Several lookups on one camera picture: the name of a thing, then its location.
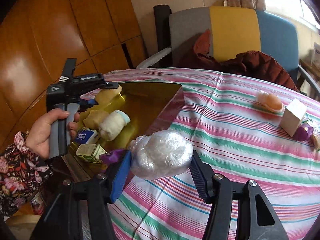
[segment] wooden wall panel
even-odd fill
[[[106,0],[121,42],[141,34],[131,0]]]
[[[106,49],[92,57],[92,59],[98,73],[102,74],[113,70],[129,68],[121,45],[116,45],[110,49]]]
[[[80,75],[91,74],[91,73],[97,73],[97,70],[94,67],[92,59],[89,58],[76,67],[73,75],[80,76]]]
[[[26,15],[26,0],[13,6],[0,26],[0,89],[19,118],[52,83]]]
[[[7,138],[8,133],[14,127],[14,124],[17,121],[17,118],[14,116],[13,112],[7,105],[7,102],[4,99],[4,96],[0,94],[0,145]]]
[[[141,36],[128,40],[125,44],[127,46],[133,67],[137,67],[147,58]]]
[[[119,44],[105,0],[70,0],[91,56]]]
[[[65,60],[89,54],[81,40],[69,0],[29,0],[28,14],[36,43],[52,80],[60,77]]]
[[[44,91],[27,109],[25,114],[20,118],[20,123],[30,130],[33,123],[43,114],[47,112],[46,107],[46,91]]]
[[[20,122],[17,122],[15,126],[12,128],[12,130],[10,131],[10,133],[8,134],[4,143],[2,143],[2,146],[0,147],[0,152],[2,152],[9,144],[13,143],[14,136],[19,131],[25,132],[27,131],[27,129]]]

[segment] chair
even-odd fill
[[[274,14],[239,7],[201,7],[171,14],[168,5],[154,7],[158,53],[137,68],[170,67],[210,29],[209,56],[218,61],[238,53],[257,50],[272,56],[297,82],[298,71],[320,96],[320,87],[299,65],[298,36],[295,26]]]

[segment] purple wrapper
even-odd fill
[[[297,141],[303,142],[310,138],[311,134],[313,133],[314,128],[307,123],[303,123],[298,127],[293,138]]]
[[[110,165],[112,163],[117,163],[121,156],[124,154],[124,149],[117,149],[113,151],[106,152],[99,156],[99,159],[102,160],[102,163]]]

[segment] finger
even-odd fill
[[[71,139],[73,140],[77,135],[77,132],[75,130],[70,130],[70,136],[71,136]]]
[[[80,113],[76,113],[75,116],[73,117],[74,122],[79,122],[80,120]]]
[[[68,111],[63,111],[60,108],[52,109],[51,111],[47,112],[46,114],[42,115],[40,118],[42,121],[46,122],[47,124],[52,124],[58,119],[65,119],[70,115]]]
[[[70,122],[70,123],[68,123],[68,129],[69,130],[77,130],[77,128],[78,128],[78,124],[76,123],[76,122]]]

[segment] small box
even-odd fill
[[[292,137],[307,111],[307,107],[295,98],[284,110],[280,126]]]
[[[96,130],[81,128],[78,131],[74,142],[78,144],[95,144],[98,139],[99,136]]]
[[[100,144],[81,144],[76,152],[76,155],[86,162],[102,163],[99,156],[105,154],[106,151]]]

